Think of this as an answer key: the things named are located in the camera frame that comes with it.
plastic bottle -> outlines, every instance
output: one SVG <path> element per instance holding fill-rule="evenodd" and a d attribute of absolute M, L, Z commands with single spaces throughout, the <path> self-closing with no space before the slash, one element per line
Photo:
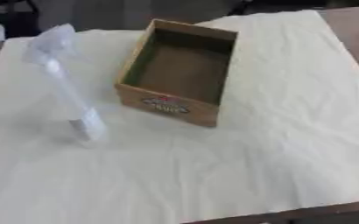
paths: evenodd
<path fill-rule="evenodd" d="M 81 92 L 69 80 L 58 57 L 73 51 L 75 31 L 64 24 L 43 32 L 28 45 L 25 59 L 42 67 L 43 74 L 50 77 L 53 92 L 67 108 L 69 122 L 83 145 L 90 147 L 99 141 L 106 127 L 95 108 L 81 96 Z"/>

box label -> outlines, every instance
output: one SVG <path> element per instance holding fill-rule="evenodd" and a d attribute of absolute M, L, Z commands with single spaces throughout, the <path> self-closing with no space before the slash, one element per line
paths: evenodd
<path fill-rule="evenodd" d="M 160 96 L 158 98 L 145 98 L 141 101 L 155 108 L 156 110 L 166 113 L 187 114 L 190 112 L 187 107 L 179 105 L 178 103 L 166 96 Z"/>

paper wrinkle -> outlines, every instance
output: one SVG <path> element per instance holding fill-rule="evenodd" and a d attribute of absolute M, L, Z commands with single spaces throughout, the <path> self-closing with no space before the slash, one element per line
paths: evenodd
<path fill-rule="evenodd" d="M 113 76 L 141 31 L 78 34 L 92 63 L 67 67 L 110 133 L 93 150 L 74 144 L 50 89 L 20 63 L 28 39 L 8 40 L 0 224 L 167 224 L 359 201 L 359 66 L 322 18 L 203 25 L 240 32 L 216 129 L 121 105 Z"/>

wooden table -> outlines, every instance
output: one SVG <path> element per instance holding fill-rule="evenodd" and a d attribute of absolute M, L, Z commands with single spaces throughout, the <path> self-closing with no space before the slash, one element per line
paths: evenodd
<path fill-rule="evenodd" d="M 359 63 L 359 8 L 324 10 L 320 14 Z M 265 222 L 270 224 L 359 224 L 359 202 L 195 223 L 256 224 Z"/>

cardboard box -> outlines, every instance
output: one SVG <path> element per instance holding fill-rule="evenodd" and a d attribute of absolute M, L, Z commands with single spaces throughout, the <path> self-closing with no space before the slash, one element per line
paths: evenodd
<path fill-rule="evenodd" d="M 124 105 L 216 126 L 236 32 L 152 20 L 116 80 Z"/>

